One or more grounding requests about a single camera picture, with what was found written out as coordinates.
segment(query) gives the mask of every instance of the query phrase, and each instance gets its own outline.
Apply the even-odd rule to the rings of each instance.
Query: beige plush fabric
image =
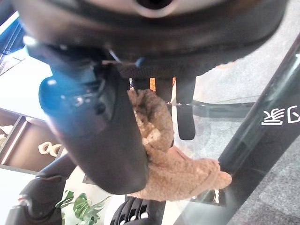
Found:
[[[220,171],[218,161],[192,160],[173,141],[173,122],[165,102],[151,90],[128,91],[142,142],[149,156],[146,187],[131,196],[157,201],[191,198],[209,189],[222,189],[232,178]]]

